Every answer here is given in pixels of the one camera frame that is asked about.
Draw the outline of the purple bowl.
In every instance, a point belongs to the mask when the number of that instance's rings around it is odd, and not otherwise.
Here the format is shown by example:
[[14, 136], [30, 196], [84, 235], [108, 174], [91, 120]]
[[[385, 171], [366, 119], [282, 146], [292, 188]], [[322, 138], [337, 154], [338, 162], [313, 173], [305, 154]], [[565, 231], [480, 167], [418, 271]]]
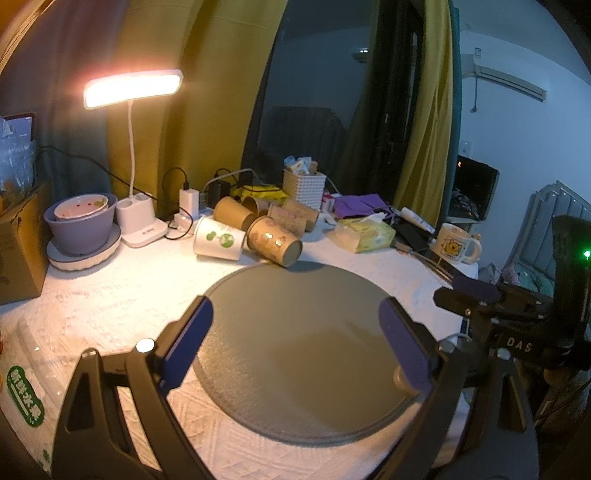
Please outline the purple bowl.
[[102, 194], [108, 198], [108, 207], [98, 213], [76, 220], [59, 221], [54, 215], [56, 206], [50, 206], [43, 215], [53, 235], [56, 248], [65, 254], [81, 256], [98, 251], [108, 240], [114, 222], [115, 206], [118, 202], [113, 194]]

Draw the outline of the white inner bowl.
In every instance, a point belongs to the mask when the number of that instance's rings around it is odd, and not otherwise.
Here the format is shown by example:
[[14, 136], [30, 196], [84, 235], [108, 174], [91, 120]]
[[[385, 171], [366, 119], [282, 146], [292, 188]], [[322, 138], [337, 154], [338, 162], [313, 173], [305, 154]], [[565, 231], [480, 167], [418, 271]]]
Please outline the white inner bowl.
[[54, 215], [59, 221], [76, 220], [98, 213], [108, 207], [108, 198], [102, 194], [85, 194], [60, 202]]

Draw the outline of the white air conditioner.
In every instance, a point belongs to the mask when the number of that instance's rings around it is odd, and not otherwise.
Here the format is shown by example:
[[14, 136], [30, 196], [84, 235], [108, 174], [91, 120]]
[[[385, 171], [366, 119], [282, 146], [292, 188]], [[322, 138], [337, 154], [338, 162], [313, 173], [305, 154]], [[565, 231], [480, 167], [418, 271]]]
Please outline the white air conditioner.
[[499, 55], [477, 57], [462, 54], [462, 75], [476, 77], [512, 90], [538, 101], [545, 101], [549, 92], [547, 73], [522, 60]]

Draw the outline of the patterned paper cup right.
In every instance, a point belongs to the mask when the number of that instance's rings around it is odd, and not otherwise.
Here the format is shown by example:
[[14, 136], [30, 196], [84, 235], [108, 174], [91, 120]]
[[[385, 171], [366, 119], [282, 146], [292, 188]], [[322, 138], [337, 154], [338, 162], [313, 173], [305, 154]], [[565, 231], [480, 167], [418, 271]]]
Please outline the patterned paper cup right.
[[293, 212], [295, 215], [304, 218], [305, 220], [305, 232], [311, 232], [315, 229], [315, 225], [318, 222], [318, 216], [320, 216], [320, 212], [318, 210], [312, 209], [307, 205], [304, 205], [294, 198], [287, 198], [286, 201], [283, 202], [283, 208], [287, 211]]

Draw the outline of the yellow curtain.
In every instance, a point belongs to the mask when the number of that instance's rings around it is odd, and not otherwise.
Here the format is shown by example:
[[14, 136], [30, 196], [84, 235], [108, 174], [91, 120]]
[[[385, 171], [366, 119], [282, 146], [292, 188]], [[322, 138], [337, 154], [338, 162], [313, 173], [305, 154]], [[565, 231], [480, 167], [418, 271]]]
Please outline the yellow curtain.
[[449, 1], [129, 1], [115, 68], [183, 72], [134, 112], [140, 188], [169, 217], [183, 180], [308, 156], [346, 194], [444, 214], [458, 143]]

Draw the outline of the plain brown paper cup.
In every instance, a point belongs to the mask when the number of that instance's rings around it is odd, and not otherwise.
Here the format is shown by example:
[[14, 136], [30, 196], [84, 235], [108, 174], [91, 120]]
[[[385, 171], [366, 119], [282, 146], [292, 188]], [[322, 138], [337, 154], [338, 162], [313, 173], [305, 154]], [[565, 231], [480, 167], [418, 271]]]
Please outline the plain brown paper cup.
[[216, 203], [213, 220], [246, 231], [252, 222], [256, 220], [256, 215], [249, 208], [243, 206], [242, 203], [230, 196], [226, 196]]

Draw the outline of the brown patterned paper cup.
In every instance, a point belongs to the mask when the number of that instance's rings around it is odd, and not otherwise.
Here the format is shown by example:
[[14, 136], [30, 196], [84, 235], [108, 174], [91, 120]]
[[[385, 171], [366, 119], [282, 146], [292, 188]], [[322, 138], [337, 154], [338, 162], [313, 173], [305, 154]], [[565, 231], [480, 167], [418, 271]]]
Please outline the brown patterned paper cup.
[[297, 263], [303, 242], [270, 216], [257, 218], [246, 232], [249, 249], [284, 268]]

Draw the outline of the purple cloth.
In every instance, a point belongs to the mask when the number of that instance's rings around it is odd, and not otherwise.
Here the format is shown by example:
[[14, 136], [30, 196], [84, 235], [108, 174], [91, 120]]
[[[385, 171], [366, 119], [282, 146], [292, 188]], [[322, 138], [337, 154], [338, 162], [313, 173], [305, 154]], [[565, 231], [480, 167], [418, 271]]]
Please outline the purple cloth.
[[375, 213], [393, 214], [392, 208], [378, 195], [345, 195], [335, 199], [334, 214], [339, 219], [367, 217]]

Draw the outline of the brown paper cup behind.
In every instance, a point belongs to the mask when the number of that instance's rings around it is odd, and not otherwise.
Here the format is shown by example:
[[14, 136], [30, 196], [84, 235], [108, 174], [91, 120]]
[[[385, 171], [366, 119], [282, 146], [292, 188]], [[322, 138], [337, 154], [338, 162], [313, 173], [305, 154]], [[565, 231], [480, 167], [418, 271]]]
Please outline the brown paper cup behind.
[[256, 217], [260, 217], [269, 213], [271, 202], [264, 198], [246, 196], [242, 199], [242, 205], [249, 209]]

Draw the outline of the black power adapter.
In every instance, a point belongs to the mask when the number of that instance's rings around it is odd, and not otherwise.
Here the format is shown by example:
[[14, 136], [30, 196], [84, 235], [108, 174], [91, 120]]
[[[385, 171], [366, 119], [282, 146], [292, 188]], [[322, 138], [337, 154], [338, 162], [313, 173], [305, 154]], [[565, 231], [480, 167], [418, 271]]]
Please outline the black power adapter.
[[231, 184], [226, 180], [214, 180], [204, 188], [205, 205], [214, 209], [219, 200], [230, 195]]

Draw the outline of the round grey placemat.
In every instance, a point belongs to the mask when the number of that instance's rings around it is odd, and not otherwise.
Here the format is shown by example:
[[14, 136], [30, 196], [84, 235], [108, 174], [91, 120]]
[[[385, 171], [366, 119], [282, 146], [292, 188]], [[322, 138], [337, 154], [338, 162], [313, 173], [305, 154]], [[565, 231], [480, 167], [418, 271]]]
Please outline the round grey placemat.
[[249, 266], [209, 288], [213, 320], [193, 368], [242, 426], [305, 446], [355, 442], [398, 419], [412, 396], [379, 324], [388, 293], [341, 268]]

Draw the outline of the white paper cup green print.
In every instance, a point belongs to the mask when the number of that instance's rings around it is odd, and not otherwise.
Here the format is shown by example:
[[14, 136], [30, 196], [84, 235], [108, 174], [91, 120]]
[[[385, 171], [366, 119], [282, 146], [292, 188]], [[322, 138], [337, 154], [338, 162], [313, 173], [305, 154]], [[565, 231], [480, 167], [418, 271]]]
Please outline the white paper cup green print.
[[245, 244], [245, 231], [215, 221], [212, 217], [201, 217], [195, 227], [193, 253], [228, 261], [238, 261]]

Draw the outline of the patterned paper cup middle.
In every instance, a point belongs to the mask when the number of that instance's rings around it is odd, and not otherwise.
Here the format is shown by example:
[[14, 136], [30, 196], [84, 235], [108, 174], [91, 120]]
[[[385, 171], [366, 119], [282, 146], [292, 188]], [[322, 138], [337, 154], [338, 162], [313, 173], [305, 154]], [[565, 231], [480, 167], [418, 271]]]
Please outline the patterned paper cup middle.
[[295, 237], [301, 238], [304, 236], [305, 228], [307, 227], [307, 220], [304, 217], [277, 204], [270, 205], [267, 215]]

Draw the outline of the white cartoon mug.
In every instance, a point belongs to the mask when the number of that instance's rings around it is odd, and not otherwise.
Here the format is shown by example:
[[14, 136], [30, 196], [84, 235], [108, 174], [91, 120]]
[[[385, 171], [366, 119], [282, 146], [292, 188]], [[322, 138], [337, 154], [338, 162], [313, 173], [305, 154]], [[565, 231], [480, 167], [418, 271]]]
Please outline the white cartoon mug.
[[431, 250], [452, 264], [474, 264], [480, 259], [482, 245], [464, 229], [444, 223]]

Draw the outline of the white power charger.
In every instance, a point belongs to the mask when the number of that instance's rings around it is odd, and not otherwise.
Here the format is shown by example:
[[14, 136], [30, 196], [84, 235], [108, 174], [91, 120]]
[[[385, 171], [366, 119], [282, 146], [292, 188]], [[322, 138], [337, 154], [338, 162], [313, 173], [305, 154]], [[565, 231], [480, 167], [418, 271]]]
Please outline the white power charger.
[[182, 233], [191, 232], [199, 218], [199, 192], [192, 188], [179, 190], [178, 212], [174, 225]]

